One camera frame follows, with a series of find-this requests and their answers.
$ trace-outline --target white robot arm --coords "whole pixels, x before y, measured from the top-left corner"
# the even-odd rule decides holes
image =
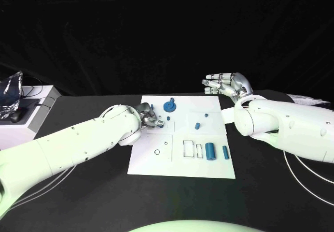
[[[234,126],[243,136],[249,135],[299,157],[334,163],[332,110],[253,95],[239,73],[207,75],[207,79],[201,81],[209,86],[206,93],[224,94],[234,102]]]
[[[148,103],[116,105],[83,123],[0,151],[0,217],[46,178],[108,151],[132,145],[145,127],[162,126]]]

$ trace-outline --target robotic hand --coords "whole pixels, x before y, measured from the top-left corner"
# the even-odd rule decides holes
[[[206,94],[234,102],[234,126],[243,136],[311,160],[334,163],[334,111],[253,95],[240,73],[206,76]]]
[[[24,192],[46,178],[108,151],[132,145],[144,128],[162,126],[148,103],[115,105],[101,116],[0,151],[0,218]]]

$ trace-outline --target white paper sheet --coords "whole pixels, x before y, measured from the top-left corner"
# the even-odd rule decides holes
[[[174,98],[175,111],[164,111],[162,105]],[[226,128],[216,96],[142,96],[141,102],[154,105],[164,128],[142,132],[132,146],[128,174],[170,175],[234,179],[232,154],[224,159],[223,146],[229,149]],[[184,157],[184,141],[193,141],[193,157]],[[216,160],[206,159],[206,143],[214,144]]]

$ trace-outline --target blue gear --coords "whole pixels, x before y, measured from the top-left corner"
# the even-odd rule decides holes
[[[170,98],[170,101],[164,103],[164,111],[173,112],[175,110],[174,98]]]

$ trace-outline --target black backdrop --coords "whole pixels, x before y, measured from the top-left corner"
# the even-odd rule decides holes
[[[0,78],[21,70],[67,95],[200,92],[206,74],[240,72],[253,89],[332,101],[319,1],[7,0],[0,21]]]

